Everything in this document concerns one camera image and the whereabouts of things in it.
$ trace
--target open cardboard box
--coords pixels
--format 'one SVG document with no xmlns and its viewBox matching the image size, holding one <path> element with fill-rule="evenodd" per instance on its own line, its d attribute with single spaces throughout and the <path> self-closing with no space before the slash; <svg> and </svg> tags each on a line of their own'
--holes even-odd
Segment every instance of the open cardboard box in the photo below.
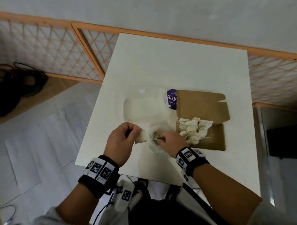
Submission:
<svg viewBox="0 0 297 225">
<path fill-rule="evenodd" d="M 211 120 L 213 125 L 208 129 L 207 136 L 198 143 L 196 148 L 225 151 L 225 134 L 223 122 L 230 119 L 226 102 L 219 102 L 226 97 L 223 94 L 177 90 L 176 113 L 178 118 L 193 119 L 199 117 L 202 120 Z"/>
</svg>

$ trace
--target lattice panel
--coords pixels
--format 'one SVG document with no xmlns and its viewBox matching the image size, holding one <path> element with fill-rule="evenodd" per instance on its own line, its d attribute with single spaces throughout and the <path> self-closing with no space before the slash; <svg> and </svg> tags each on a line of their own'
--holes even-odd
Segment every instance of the lattice panel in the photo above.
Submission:
<svg viewBox="0 0 297 225">
<path fill-rule="evenodd" d="M 0 63 L 22 62 L 48 73 L 102 80 L 71 30 L 0 21 Z"/>
<path fill-rule="evenodd" d="M 118 35 L 82 29 L 104 72 L 107 71 Z"/>
<path fill-rule="evenodd" d="M 286 106 L 297 102 L 297 61 L 249 56 L 253 102 Z"/>
</svg>

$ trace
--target person's left hand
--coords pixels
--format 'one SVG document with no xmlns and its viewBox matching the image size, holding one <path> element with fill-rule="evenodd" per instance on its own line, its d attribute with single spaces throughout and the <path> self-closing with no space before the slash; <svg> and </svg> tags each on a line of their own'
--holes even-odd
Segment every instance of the person's left hand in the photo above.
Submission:
<svg viewBox="0 0 297 225">
<path fill-rule="evenodd" d="M 132 123 L 122 123 L 111 132 L 103 155 L 112 159 L 119 167 L 122 167 L 129 159 L 133 144 L 140 135 L 141 128 Z"/>
</svg>

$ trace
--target white table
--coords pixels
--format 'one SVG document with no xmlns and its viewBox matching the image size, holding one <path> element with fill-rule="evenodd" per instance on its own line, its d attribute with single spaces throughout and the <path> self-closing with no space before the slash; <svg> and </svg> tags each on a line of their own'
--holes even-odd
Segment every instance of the white table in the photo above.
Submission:
<svg viewBox="0 0 297 225">
<path fill-rule="evenodd" d="M 223 93 L 230 120 L 226 151 L 202 150 L 211 165 L 260 195 L 247 52 L 223 47 L 120 34 L 75 164 L 86 166 L 104 151 L 115 118 L 116 92 L 130 85 L 161 85 Z M 175 127 L 172 110 L 170 126 Z M 174 159 L 154 154 L 147 143 L 133 146 L 120 173 L 180 185 Z"/>
</svg>

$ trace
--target hand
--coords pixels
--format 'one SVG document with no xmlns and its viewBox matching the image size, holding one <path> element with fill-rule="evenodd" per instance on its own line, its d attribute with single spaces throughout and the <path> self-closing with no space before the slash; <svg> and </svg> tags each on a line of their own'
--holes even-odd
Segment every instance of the hand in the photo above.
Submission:
<svg viewBox="0 0 297 225">
<path fill-rule="evenodd" d="M 184 147 L 188 147 L 186 140 L 174 131 L 165 131 L 158 140 L 159 145 L 173 158 Z"/>
<path fill-rule="evenodd" d="M 126 138 L 125 134 L 128 130 L 132 131 Z M 133 144 L 140 132 L 139 126 L 128 122 L 122 123 L 109 135 L 103 155 L 122 167 L 129 159 Z"/>
</svg>

